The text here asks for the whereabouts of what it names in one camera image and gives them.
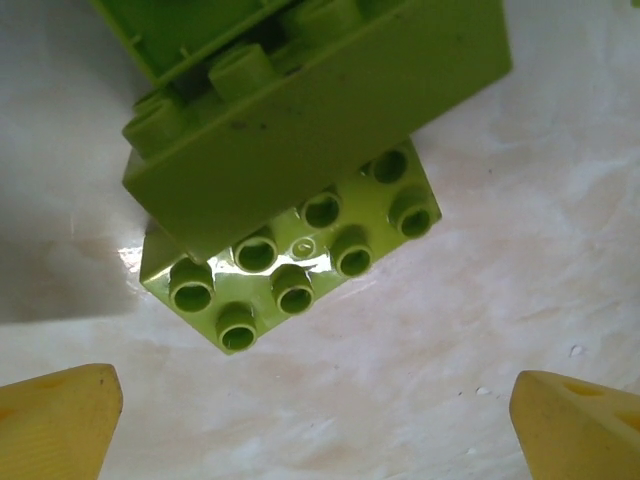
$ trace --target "white surface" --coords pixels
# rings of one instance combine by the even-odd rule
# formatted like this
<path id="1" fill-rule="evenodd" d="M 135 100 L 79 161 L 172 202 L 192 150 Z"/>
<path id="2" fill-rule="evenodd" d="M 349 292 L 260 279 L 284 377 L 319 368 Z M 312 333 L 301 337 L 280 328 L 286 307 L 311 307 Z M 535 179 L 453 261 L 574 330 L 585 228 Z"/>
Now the white surface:
<path id="1" fill-rule="evenodd" d="M 415 135 L 443 221 L 227 358 L 137 284 L 144 80 L 85 0 L 0 1 L 0 384 L 113 363 L 103 480 L 528 478 L 519 371 L 640 393 L 640 10 L 506 3 L 514 73 Z"/>

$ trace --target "green plastic brick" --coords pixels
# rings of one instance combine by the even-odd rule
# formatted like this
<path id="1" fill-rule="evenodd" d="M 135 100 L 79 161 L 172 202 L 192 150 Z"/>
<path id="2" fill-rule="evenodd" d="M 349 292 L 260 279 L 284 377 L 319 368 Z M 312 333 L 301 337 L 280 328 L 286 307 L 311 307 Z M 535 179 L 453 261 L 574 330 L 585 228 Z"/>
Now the green plastic brick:
<path id="1" fill-rule="evenodd" d="M 91 0 L 140 69 L 166 85 L 292 0 Z"/>
<path id="2" fill-rule="evenodd" d="M 140 280 L 227 354 L 255 340 L 441 218 L 410 141 L 197 265 L 160 230 Z"/>
<path id="3" fill-rule="evenodd" d="M 269 22 L 201 65 L 197 99 L 161 89 L 124 129 L 126 188 L 196 262 L 511 68 L 500 0 L 307 0 Z"/>

